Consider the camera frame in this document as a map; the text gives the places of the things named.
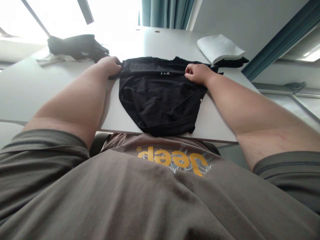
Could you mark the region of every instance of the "t-shirt sleeve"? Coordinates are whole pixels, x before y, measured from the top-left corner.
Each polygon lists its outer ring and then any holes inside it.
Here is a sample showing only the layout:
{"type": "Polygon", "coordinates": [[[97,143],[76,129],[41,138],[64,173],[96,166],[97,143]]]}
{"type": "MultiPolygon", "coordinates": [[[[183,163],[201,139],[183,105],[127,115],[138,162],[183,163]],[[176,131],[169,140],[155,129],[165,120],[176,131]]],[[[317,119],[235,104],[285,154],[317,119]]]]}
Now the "t-shirt sleeve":
{"type": "Polygon", "coordinates": [[[36,129],[16,135],[0,151],[0,226],[87,159],[86,144],[70,133],[36,129]]]}
{"type": "Polygon", "coordinates": [[[320,152],[285,152],[259,161],[253,172],[320,215],[320,152]]]}

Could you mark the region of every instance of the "left hand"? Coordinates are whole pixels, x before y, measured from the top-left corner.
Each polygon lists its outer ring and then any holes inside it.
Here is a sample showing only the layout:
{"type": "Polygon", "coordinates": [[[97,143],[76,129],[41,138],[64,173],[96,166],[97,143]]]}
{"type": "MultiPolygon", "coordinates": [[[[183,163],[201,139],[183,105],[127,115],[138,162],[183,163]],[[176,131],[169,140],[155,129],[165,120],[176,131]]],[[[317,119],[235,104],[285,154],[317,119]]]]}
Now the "left hand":
{"type": "Polygon", "coordinates": [[[122,67],[120,65],[117,65],[116,63],[120,63],[119,59],[117,57],[104,57],[101,58],[97,65],[103,66],[104,71],[108,73],[109,76],[113,76],[121,71],[122,67]]]}

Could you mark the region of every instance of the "teal curtain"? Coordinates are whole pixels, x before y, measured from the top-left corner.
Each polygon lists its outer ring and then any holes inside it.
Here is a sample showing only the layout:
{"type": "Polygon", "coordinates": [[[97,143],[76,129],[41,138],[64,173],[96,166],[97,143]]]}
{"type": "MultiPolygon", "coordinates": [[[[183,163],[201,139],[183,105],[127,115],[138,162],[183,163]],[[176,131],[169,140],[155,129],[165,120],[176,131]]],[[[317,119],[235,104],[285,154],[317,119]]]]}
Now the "teal curtain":
{"type": "Polygon", "coordinates": [[[141,0],[142,26],[185,30],[193,3],[194,0],[141,0]]]}
{"type": "Polygon", "coordinates": [[[246,65],[242,73],[252,81],[319,23],[320,1],[309,0],[280,32],[246,65]]]}

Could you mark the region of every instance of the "window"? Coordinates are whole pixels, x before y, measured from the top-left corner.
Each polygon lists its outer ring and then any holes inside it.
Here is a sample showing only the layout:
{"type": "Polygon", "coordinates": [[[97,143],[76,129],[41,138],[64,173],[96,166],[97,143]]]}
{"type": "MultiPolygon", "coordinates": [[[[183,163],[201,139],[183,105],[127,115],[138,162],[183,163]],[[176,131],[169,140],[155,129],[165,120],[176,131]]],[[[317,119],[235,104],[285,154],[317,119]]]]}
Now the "window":
{"type": "Polygon", "coordinates": [[[320,25],[277,61],[320,66],[320,25]]]}
{"type": "Polygon", "coordinates": [[[28,3],[50,35],[67,38],[86,33],[87,24],[76,0],[28,0],[28,3]]]}
{"type": "MultiPolygon", "coordinates": [[[[139,0],[87,2],[95,21],[89,25],[86,24],[77,0],[28,0],[50,35],[59,38],[90,33],[105,37],[108,31],[125,32],[138,25],[139,0]]],[[[47,40],[48,36],[21,0],[6,1],[2,5],[0,27],[7,34],[35,43],[47,40]]]]}
{"type": "Polygon", "coordinates": [[[48,38],[21,0],[10,0],[1,4],[0,27],[7,34],[30,42],[43,43],[48,38]]]}

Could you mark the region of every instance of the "black cloth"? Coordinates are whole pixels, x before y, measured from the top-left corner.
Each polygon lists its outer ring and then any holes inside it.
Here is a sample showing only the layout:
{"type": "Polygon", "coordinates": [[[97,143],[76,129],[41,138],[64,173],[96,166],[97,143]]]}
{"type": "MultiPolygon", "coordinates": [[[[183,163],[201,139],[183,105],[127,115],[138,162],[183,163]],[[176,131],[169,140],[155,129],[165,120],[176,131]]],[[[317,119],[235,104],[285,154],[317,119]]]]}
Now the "black cloth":
{"type": "Polygon", "coordinates": [[[225,60],[222,59],[219,62],[216,62],[214,65],[217,67],[230,67],[230,68],[238,68],[242,67],[244,63],[248,63],[249,60],[245,57],[242,57],[238,60],[225,60]]]}
{"type": "Polygon", "coordinates": [[[109,50],[101,46],[94,39],[93,34],[78,35],[65,39],[51,36],[48,39],[48,47],[54,55],[70,55],[75,60],[88,57],[95,63],[109,55],[109,50]]]}
{"type": "MultiPolygon", "coordinates": [[[[120,77],[120,102],[143,132],[160,137],[194,131],[207,88],[185,78],[189,63],[201,64],[179,57],[133,58],[123,61],[121,72],[111,77],[120,77]]],[[[210,68],[218,72],[217,66],[210,68]]]]}

